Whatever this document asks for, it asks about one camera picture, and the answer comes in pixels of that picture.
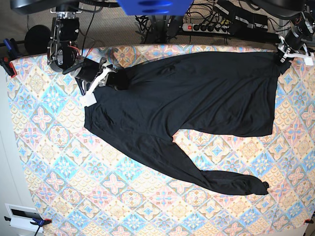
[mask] tiled pattern fabric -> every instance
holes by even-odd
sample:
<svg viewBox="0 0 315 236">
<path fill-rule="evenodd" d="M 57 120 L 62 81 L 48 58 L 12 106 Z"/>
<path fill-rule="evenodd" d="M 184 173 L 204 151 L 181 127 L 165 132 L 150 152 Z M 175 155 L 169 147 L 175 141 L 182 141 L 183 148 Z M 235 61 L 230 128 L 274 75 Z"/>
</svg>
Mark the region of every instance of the tiled pattern fabric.
<svg viewBox="0 0 315 236">
<path fill-rule="evenodd" d="M 262 50 L 146 45 L 95 49 L 89 57 L 128 67 L 202 51 Z M 301 227 L 315 210 L 315 67 L 299 59 L 279 78 L 272 135 L 174 135 L 198 168 L 270 184 L 269 195 L 245 197 L 172 179 L 91 134 L 75 81 L 52 71 L 46 56 L 14 66 L 18 76 L 7 79 L 12 122 L 34 205 L 53 220 L 46 236 L 251 236 Z"/>
</svg>

